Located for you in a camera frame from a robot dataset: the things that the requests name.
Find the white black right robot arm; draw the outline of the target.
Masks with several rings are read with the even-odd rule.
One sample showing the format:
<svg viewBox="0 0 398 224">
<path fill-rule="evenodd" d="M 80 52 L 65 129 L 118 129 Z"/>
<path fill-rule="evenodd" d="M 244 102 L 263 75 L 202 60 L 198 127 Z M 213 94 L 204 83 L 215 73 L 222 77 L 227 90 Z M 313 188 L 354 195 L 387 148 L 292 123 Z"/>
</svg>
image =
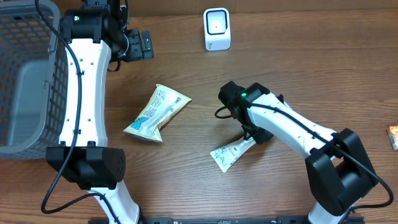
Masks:
<svg viewBox="0 0 398 224">
<path fill-rule="evenodd" d="M 354 131 L 336 132 L 308 120 L 283 95 L 275 96 L 259 83 L 244 88 L 229 82 L 218 98 L 256 143 L 276 137 L 304 159 L 316 200 L 304 223 L 343 223 L 380 182 Z"/>
</svg>

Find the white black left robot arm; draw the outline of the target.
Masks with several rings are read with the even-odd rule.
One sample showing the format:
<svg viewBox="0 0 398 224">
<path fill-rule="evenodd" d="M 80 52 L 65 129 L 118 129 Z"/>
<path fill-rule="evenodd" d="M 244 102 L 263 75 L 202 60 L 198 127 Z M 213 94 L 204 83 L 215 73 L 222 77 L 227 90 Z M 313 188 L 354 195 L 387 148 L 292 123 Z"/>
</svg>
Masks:
<svg viewBox="0 0 398 224">
<path fill-rule="evenodd" d="M 97 200 L 107 223 L 138 224 L 145 218 L 123 180 L 125 153 L 108 146 L 104 119 L 109 64 L 153 57 L 149 33 L 128 24 L 127 2 L 85 1 L 53 30 L 67 52 L 68 86 L 58 145 L 48 147 L 45 158 L 58 178 Z"/>
</svg>

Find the cream wet wipes pack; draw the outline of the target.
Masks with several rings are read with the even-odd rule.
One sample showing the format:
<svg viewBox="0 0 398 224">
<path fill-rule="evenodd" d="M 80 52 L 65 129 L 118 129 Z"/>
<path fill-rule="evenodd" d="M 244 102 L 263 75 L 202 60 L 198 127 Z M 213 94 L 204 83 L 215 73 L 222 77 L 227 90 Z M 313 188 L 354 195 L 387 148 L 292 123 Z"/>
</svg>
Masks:
<svg viewBox="0 0 398 224">
<path fill-rule="evenodd" d="M 161 84 L 137 118 L 124 133 L 146 141 L 163 142 L 160 130 L 192 101 L 191 98 Z"/>
</svg>

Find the white tube gold cap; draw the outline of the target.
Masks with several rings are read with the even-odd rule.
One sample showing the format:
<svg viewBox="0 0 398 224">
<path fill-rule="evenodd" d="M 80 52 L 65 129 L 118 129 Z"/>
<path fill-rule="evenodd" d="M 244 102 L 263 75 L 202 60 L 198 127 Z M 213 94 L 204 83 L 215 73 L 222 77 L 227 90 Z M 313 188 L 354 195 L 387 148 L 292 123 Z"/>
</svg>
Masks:
<svg viewBox="0 0 398 224">
<path fill-rule="evenodd" d="M 256 142 L 253 138 L 245 140 L 242 137 L 237 141 L 211 151 L 210 155 L 215 160 L 221 171 L 227 172 L 228 169 L 255 144 Z"/>
</svg>

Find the orange tissue pack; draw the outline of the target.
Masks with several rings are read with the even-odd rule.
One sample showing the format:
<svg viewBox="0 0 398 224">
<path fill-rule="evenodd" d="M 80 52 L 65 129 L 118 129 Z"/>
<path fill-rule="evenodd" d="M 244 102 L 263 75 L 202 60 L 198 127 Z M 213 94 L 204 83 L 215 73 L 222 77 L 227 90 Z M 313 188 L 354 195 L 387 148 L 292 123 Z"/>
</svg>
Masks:
<svg viewBox="0 0 398 224">
<path fill-rule="evenodd" d="M 387 134 L 391 140 L 393 150 L 398 150 L 398 126 L 388 127 Z"/>
</svg>

